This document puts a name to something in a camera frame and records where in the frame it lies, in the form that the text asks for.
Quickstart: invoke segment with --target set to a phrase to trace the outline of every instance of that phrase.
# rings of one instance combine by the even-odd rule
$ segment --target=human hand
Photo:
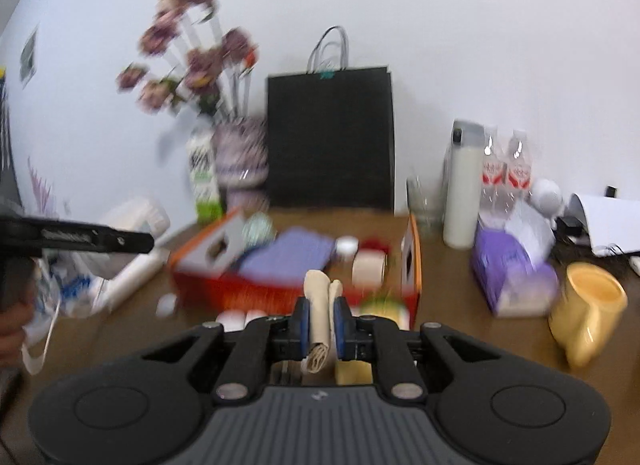
[[[33,290],[29,286],[24,299],[0,313],[0,367],[16,366],[21,362],[22,354],[20,349],[26,337],[22,327],[32,317]]]

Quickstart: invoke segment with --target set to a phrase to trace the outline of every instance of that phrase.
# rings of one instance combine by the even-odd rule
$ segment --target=clear plastic bottle
[[[484,160],[482,161],[482,194],[480,210],[493,214],[498,187],[504,178],[504,154],[497,142],[498,128],[484,128]]]
[[[524,131],[513,130],[506,153],[507,171],[504,177],[506,188],[506,212],[513,209],[517,200],[528,196],[531,183],[531,156]]]

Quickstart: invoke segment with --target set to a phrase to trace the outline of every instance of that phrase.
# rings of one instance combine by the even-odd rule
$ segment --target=lavender folded cloth
[[[302,285],[309,270],[326,266],[334,246],[332,238],[292,227],[270,245],[248,255],[238,273],[261,283]]]

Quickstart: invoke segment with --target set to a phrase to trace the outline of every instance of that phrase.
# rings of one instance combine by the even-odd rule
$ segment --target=thermos lid
[[[484,148],[484,126],[475,122],[453,122],[451,143],[456,148]]]

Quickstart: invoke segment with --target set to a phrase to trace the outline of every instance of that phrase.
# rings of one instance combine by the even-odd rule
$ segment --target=mug handle
[[[572,368],[584,366],[595,355],[602,337],[601,316],[598,308],[589,311],[566,347],[566,359]]]

